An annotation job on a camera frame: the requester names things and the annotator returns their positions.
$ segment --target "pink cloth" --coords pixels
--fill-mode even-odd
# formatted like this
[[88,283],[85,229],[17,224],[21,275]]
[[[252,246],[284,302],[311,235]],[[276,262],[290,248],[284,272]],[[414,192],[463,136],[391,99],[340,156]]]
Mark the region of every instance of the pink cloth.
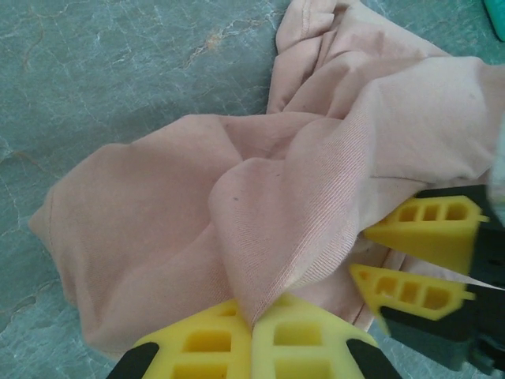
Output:
[[277,46],[266,115],[190,115],[107,145],[32,217],[93,347],[118,356],[232,297],[253,325],[284,291],[367,328],[351,261],[456,277],[358,234],[487,171],[505,67],[354,1],[293,0]]

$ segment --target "marble table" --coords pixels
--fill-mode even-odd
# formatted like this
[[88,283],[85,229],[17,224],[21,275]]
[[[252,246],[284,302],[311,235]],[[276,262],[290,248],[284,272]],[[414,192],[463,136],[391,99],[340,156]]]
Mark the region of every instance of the marble table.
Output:
[[[0,377],[104,378],[50,256],[28,232],[49,186],[100,145],[189,113],[259,114],[289,0],[0,2]],[[368,0],[455,55],[505,62],[481,0]],[[372,334],[404,378],[453,373]]]

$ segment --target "teal object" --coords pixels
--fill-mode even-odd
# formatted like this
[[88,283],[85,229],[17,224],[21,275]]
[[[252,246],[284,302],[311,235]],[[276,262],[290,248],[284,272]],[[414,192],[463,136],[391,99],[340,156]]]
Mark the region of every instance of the teal object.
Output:
[[[0,378],[103,379],[28,217],[102,144],[188,113],[263,113],[290,0],[0,0]],[[505,63],[482,0],[362,0],[452,55]],[[219,45],[209,49],[209,37]],[[405,379],[451,372],[372,334]]]
[[505,0],[484,0],[498,38],[505,42]]

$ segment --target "green marble surface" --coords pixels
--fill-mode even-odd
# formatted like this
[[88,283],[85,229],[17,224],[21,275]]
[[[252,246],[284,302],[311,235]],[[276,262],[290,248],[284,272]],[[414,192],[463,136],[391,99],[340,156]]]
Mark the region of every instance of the green marble surface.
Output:
[[[50,256],[28,232],[49,186],[100,145],[189,113],[259,114],[289,0],[0,2],[0,377],[103,378]],[[480,0],[368,0],[456,55],[505,62]],[[452,373],[372,334],[406,379]]]

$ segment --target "table surface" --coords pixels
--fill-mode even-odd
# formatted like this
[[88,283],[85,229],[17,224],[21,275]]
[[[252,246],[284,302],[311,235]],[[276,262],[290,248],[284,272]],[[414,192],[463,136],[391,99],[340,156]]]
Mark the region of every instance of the table surface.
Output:
[[[28,217],[100,145],[184,114],[265,111],[275,30],[289,0],[0,2],[0,376],[104,378]],[[505,62],[481,0],[368,0],[454,55]],[[372,334],[405,379],[453,373]]]

